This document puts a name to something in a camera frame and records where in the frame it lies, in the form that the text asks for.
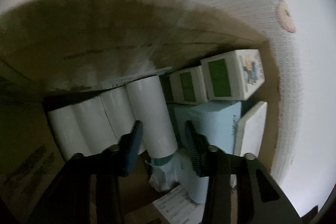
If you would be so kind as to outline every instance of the white box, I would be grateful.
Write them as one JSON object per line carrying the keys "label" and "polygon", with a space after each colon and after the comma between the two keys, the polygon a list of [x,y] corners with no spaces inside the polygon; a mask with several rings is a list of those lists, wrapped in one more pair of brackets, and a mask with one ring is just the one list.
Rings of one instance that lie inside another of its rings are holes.
{"label": "white box", "polygon": [[258,50],[236,50],[201,60],[209,100],[247,100],[264,82]]}
{"label": "white box", "polygon": [[201,66],[172,73],[170,84],[175,103],[198,105],[208,101]]}

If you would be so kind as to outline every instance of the green rectangle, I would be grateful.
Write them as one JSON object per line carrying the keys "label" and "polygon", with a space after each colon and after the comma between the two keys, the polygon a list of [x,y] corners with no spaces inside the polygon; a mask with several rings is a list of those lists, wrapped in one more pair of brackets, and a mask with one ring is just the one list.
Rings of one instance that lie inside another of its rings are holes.
{"label": "green rectangle", "polygon": [[193,78],[191,72],[184,72],[180,74],[181,86],[183,91],[183,98],[186,102],[196,103],[196,96],[193,85]]}
{"label": "green rectangle", "polygon": [[174,101],[173,91],[171,90],[170,78],[169,76],[160,77],[160,82],[165,96],[166,101]]}
{"label": "green rectangle", "polygon": [[211,61],[208,65],[214,96],[231,97],[230,81],[225,59]]}

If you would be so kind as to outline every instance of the light blue package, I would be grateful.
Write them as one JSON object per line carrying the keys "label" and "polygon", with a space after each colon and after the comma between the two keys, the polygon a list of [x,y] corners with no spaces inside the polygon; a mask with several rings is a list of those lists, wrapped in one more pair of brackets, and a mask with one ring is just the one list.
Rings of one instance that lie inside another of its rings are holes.
{"label": "light blue package", "polygon": [[193,107],[189,116],[196,131],[206,136],[210,144],[233,154],[241,106],[240,101],[214,100]]}

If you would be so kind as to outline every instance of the small white box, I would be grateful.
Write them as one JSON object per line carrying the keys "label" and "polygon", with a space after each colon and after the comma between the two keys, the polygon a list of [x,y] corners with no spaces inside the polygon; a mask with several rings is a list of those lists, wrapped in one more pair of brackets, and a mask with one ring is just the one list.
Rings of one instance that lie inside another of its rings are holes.
{"label": "small white box", "polygon": [[170,84],[175,103],[198,105],[208,101],[201,66],[172,73]]}
{"label": "small white box", "polygon": [[209,100],[247,100],[264,82],[258,50],[236,50],[201,60]]}

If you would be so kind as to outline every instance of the white roll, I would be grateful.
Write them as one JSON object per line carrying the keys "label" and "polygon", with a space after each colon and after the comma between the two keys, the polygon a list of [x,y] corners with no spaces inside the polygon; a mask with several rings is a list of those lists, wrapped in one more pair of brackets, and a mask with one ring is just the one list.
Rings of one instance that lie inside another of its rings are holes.
{"label": "white roll", "polygon": [[[135,122],[132,105],[125,86],[104,92],[100,95],[106,115],[110,121],[114,134],[119,141],[121,136],[129,134]],[[142,141],[139,154],[146,147]]]}
{"label": "white roll", "polygon": [[99,96],[73,105],[73,110],[84,140],[93,154],[118,143]]}
{"label": "white roll", "polygon": [[50,111],[48,117],[55,139],[66,160],[71,159],[75,153],[82,153],[84,156],[92,155],[83,138],[72,106]]}
{"label": "white roll", "polygon": [[143,140],[149,156],[163,158],[177,150],[177,141],[158,76],[128,84],[135,118],[143,123]]}

